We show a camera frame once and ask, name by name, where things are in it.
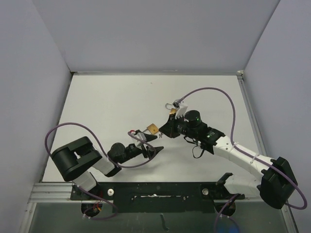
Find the small brass padlock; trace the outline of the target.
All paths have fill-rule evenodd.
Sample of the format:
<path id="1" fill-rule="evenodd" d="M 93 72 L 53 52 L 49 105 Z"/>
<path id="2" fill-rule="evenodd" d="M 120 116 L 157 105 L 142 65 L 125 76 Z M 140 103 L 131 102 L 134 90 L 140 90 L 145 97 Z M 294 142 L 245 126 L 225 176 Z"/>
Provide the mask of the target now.
<path id="1" fill-rule="evenodd" d="M 165 108 L 170 110 L 169 112 L 170 115 L 174 115 L 177 112 L 177 110 L 175 109 L 175 106 L 172 103 L 166 103 Z"/>

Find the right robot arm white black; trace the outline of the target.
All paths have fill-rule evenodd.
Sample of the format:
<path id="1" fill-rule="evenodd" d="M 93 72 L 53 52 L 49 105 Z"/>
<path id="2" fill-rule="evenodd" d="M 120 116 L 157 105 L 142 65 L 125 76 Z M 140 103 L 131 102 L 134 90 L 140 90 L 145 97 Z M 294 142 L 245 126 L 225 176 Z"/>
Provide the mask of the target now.
<path id="1" fill-rule="evenodd" d="M 218 184 L 216 192 L 223 199 L 236 193 L 260 196 L 269 206 L 281 209 L 297 185 L 292 168 L 286 159 L 282 157 L 273 159 L 242 146 L 238 147 L 223 132 L 204 123 L 197 110 L 190 110 L 181 117 L 170 114 L 168 121 L 159 128 L 159 131 L 169 138 L 183 135 L 187 142 L 231 161 L 254 176 L 248 184 L 241 184 L 235 179 Z"/>

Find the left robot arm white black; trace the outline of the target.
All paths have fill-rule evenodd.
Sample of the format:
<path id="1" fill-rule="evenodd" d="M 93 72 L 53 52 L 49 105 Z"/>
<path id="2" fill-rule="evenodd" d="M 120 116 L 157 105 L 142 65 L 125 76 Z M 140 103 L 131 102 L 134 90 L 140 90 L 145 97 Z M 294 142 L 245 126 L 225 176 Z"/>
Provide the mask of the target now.
<path id="1" fill-rule="evenodd" d="M 92 200 L 98 196 L 99 187 L 88 171 L 89 168 L 93 167 L 106 177 L 112 177 L 121 171 L 117 164 L 123 164 L 139 155 L 151 159 L 163 149 L 163 146 L 154 149 L 145 147 L 141 142 L 128 146 L 118 142 L 111 146 L 107 153 L 109 157 L 106 158 L 93 146 L 90 139 L 84 136 L 56 149 L 51 158 L 64 181 L 82 186 L 82 194 Z"/>

